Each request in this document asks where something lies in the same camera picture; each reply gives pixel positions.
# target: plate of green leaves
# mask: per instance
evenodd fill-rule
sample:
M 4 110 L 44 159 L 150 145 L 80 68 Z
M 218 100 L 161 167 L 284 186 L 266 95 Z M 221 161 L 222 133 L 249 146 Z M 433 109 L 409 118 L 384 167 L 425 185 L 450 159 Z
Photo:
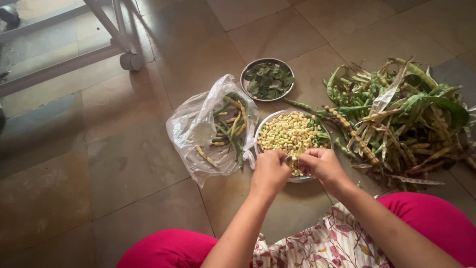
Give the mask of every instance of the plate of green leaves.
M 285 62 L 264 58 L 248 64 L 240 80 L 248 96 L 270 102 L 284 97 L 293 88 L 294 73 Z

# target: tile floor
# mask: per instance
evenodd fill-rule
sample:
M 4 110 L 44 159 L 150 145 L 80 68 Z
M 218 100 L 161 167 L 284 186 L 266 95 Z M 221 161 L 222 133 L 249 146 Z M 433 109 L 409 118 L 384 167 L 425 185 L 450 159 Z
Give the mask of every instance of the tile floor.
M 79 0 L 21 0 L 24 19 Z M 114 267 L 144 236 L 183 228 L 220 237 L 245 199 L 252 170 L 189 177 L 164 127 L 172 110 L 226 73 L 239 77 L 261 57 L 296 74 L 290 98 L 329 104 L 321 81 L 341 64 L 415 54 L 439 82 L 462 84 L 476 104 L 476 17 L 472 0 L 127 0 L 134 49 L 145 59 L 126 72 L 118 57 L 0 99 L 0 267 Z M 110 7 L 105 7 L 111 16 Z M 86 14 L 16 40 L 11 77 L 103 45 L 109 35 Z M 285 109 L 258 103 L 260 117 Z M 339 159 L 372 195 L 394 191 Z M 476 224 L 476 176 L 464 165 L 433 174 L 425 193 L 448 200 Z M 311 181 L 287 184 L 269 210 L 268 242 L 314 224 L 336 199 Z

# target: hand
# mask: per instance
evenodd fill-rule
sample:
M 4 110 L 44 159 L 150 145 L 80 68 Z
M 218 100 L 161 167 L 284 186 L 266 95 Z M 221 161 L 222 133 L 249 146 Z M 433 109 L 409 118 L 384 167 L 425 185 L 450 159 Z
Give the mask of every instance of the hand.
M 301 171 L 315 176 L 324 190 L 337 199 L 345 187 L 355 186 L 331 149 L 308 149 L 299 156 L 297 163 Z
M 288 155 L 282 151 L 269 150 L 258 154 L 256 168 L 251 178 L 250 196 L 274 200 L 291 177 L 291 169 L 285 158 Z

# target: forearm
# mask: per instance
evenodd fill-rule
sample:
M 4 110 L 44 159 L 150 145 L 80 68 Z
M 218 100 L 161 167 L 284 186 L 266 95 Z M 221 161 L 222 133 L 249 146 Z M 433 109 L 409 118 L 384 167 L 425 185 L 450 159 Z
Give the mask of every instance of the forearm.
M 246 268 L 273 199 L 249 195 L 201 268 Z
M 337 197 L 339 201 L 382 248 L 396 268 L 462 267 L 362 189 L 349 185 L 341 192 Z

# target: pink pants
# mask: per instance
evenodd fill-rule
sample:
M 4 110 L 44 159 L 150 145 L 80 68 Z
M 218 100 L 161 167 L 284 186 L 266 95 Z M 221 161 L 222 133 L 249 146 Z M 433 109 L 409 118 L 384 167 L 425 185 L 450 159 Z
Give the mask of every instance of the pink pants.
M 454 205 L 417 193 L 395 193 L 378 200 L 463 266 L 476 267 L 476 228 Z M 163 230 L 131 247 L 117 268 L 199 268 L 217 241 L 191 231 Z

